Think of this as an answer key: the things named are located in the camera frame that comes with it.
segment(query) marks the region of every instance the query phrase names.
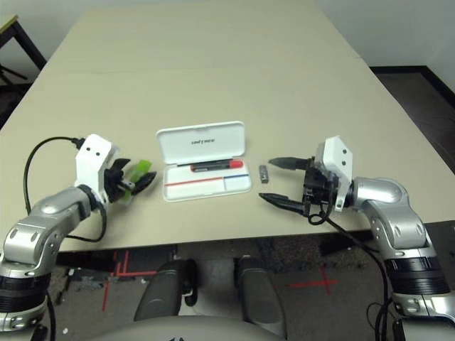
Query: beige tabletop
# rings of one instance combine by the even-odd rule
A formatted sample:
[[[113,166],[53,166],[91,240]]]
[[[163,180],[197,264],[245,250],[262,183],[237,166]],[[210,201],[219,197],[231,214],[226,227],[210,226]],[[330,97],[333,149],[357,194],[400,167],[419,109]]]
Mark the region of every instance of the beige tabletop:
[[[245,123],[249,193],[164,202],[157,130]],[[277,156],[314,155],[340,135],[354,175],[387,177],[409,191],[424,222],[453,219],[455,177],[365,62],[312,1],[229,0],[95,9],[83,15],[0,132],[1,235],[26,212],[23,166],[50,136],[96,133],[121,155],[154,162],[154,185],[129,207],[113,205],[97,244],[66,240],[61,250],[140,247],[211,239],[332,232],[258,197],[298,200],[303,172],[258,166]],[[46,145],[30,173],[31,202],[73,184],[76,150]],[[334,215],[366,229],[354,212]],[[100,217],[74,234],[95,237]]]
[[[17,21],[17,14],[2,14],[0,15],[0,34]]]

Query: green object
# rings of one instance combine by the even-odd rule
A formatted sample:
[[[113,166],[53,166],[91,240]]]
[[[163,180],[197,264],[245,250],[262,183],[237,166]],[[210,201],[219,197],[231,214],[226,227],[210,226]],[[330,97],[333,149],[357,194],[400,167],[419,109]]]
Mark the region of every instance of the green object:
[[[150,168],[151,168],[150,161],[140,160],[140,162],[128,172],[128,180],[131,181],[132,183],[137,183],[144,174],[149,172]],[[132,200],[131,191],[126,190],[122,198],[122,202],[125,204],[129,204],[131,200]]]

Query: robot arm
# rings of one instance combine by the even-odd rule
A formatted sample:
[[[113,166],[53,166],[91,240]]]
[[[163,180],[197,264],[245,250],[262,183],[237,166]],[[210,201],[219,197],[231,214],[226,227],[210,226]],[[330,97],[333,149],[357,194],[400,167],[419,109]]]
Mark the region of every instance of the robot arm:
[[[155,172],[144,174],[136,183],[123,179],[122,168],[129,160],[113,161],[115,151],[110,142],[90,135],[76,156],[76,187],[36,203],[30,215],[8,233],[0,256],[0,339],[45,339],[43,328],[37,327],[64,238],[93,210],[105,214],[109,202],[126,190],[137,194],[154,179]]]
[[[319,145],[316,157],[275,158],[270,163],[306,171],[303,200],[297,202],[270,193],[259,196],[279,208],[310,218],[312,205],[327,205],[326,216],[319,216],[321,219],[316,224],[326,221],[332,210],[341,212],[352,207],[363,212],[370,221],[392,284],[392,300],[397,311],[408,318],[432,322],[434,318],[443,318],[455,324],[455,293],[447,285],[432,241],[410,207],[403,186],[382,178],[352,180],[352,153],[338,136]],[[413,320],[407,329],[415,330],[416,324],[424,323]]]
[[[399,313],[447,318],[455,323],[451,292],[424,224],[406,190],[388,179],[356,178],[352,208],[366,214],[393,288]]]

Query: white wall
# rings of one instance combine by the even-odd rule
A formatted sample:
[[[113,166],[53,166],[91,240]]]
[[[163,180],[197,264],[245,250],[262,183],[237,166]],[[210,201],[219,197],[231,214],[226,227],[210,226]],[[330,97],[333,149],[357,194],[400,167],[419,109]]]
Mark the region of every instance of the white wall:
[[[315,0],[369,66],[427,65],[455,91],[454,0]]]
[[[455,32],[451,42],[442,46],[427,63],[448,87],[455,92]]]
[[[0,12],[17,13],[48,59],[90,7],[169,1],[185,0],[0,0]],[[367,64],[428,65],[455,91],[455,0],[315,1]],[[16,42],[0,60],[32,78],[38,73]]]

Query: case lid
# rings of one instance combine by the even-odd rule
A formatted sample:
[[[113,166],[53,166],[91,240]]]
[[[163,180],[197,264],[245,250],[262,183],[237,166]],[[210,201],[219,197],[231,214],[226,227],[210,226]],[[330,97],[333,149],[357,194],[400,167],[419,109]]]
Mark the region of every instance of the case lid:
[[[162,129],[156,137],[167,164],[223,160],[245,152],[245,125],[241,121]]]

